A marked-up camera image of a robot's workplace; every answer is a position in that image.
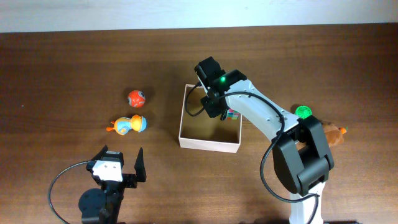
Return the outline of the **brown plush toy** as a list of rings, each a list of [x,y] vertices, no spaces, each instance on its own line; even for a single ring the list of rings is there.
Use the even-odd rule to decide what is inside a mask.
[[[339,128],[334,123],[328,121],[322,121],[321,125],[329,147],[337,146],[344,143],[343,135],[347,133],[347,128]]]

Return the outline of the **pastel puzzle cube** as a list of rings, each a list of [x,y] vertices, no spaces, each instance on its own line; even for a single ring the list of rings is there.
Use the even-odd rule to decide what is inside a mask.
[[[228,120],[237,120],[239,118],[240,114],[232,109],[228,109],[227,110],[227,114],[226,114],[226,119]]]

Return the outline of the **green spiky ball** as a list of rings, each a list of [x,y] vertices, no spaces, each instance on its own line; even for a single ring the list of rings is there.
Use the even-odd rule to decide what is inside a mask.
[[[312,115],[312,110],[308,106],[301,105],[296,108],[294,114],[301,119],[306,119],[307,117]]]

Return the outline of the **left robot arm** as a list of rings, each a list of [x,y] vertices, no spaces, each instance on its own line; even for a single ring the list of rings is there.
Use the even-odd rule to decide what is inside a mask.
[[[140,149],[134,164],[134,174],[123,174],[123,153],[110,151],[104,146],[86,165],[100,188],[84,192],[78,202],[81,222],[88,224],[117,223],[124,191],[135,189],[146,181],[144,152]]]

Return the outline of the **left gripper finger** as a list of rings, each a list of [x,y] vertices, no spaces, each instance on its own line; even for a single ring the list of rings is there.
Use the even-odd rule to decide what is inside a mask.
[[[108,147],[107,147],[107,145],[104,145],[103,148],[102,148],[102,150],[100,150],[100,152],[97,153],[97,155],[95,155],[95,156],[91,159],[91,161],[100,160],[100,159],[106,154],[107,151],[108,151]]]
[[[146,169],[144,165],[144,151],[143,148],[141,147],[137,158],[136,162],[134,164],[134,169],[136,171],[136,180],[137,182],[146,182],[147,174],[146,174]]]

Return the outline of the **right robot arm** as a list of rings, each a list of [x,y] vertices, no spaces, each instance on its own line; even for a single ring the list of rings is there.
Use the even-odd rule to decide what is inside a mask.
[[[276,105],[238,70],[207,74],[196,67],[195,72],[206,92],[202,103],[209,116],[235,110],[270,140],[261,160],[260,177],[268,192],[291,205],[289,222],[323,223],[322,192],[334,160],[321,122],[312,115],[302,119]],[[269,155],[290,198],[277,195],[265,180],[264,165]]]

